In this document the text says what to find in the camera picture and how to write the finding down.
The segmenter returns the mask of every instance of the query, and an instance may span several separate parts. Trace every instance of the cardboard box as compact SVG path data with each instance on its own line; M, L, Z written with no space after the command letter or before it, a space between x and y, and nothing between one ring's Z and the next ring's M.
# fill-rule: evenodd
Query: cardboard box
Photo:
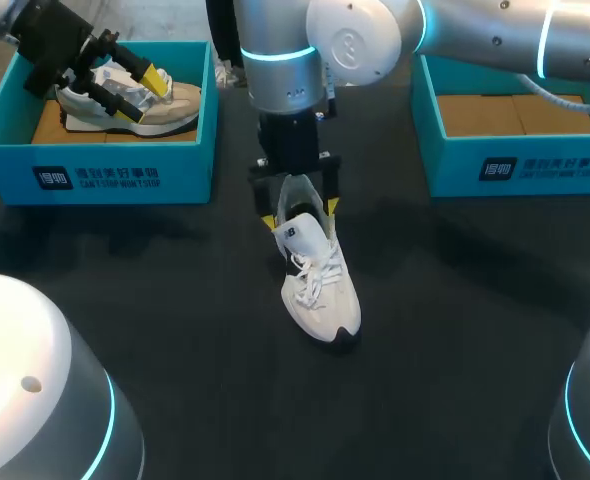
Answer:
M73 140L52 124L38 131L42 113L55 115L55 107L23 89L32 66L16 55L0 85L0 195L7 205L208 202L218 112L210 44L123 44L175 80L201 86L197 132L178 142L102 134ZM31 144L34 138L37 143Z
M417 56L412 76L413 120L432 196L590 194L590 116L533 97L509 72ZM539 83L590 104L590 84Z
M445 95L437 101L449 137L524 135L510 96Z
M579 95L560 95L564 100L584 103ZM514 95L515 109L526 135L590 135L590 115L572 112L539 95Z

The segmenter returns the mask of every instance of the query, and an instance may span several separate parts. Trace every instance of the white sneaker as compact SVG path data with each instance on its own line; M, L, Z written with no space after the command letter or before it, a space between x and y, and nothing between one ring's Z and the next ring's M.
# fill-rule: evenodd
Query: white sneaker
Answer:
M70 88L56 88L57 100L65 112L64 126L69 132L132 132L140 137L166 137L197 127L201 89L186 83L173 82L166 71L157 72L168 85L160 98L133 80L128 72L109 63L93 70L95 83L136 106L144 113L137 124L111 117L104 107L88 94L77 94Z
M284 304L297 324L325 343L352 344L361 326L355 287L333 217L305 175L284 180L273 230L286 257Z

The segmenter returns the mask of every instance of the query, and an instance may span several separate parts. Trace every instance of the shoe sole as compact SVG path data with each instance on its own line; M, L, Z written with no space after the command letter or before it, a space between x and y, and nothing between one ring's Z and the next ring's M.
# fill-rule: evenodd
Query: shoe sole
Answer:
M138 125L112 117L74 117L61 109L61 122L69 133L132 134L138 138L165 138L197 129L199 113L166 125Z

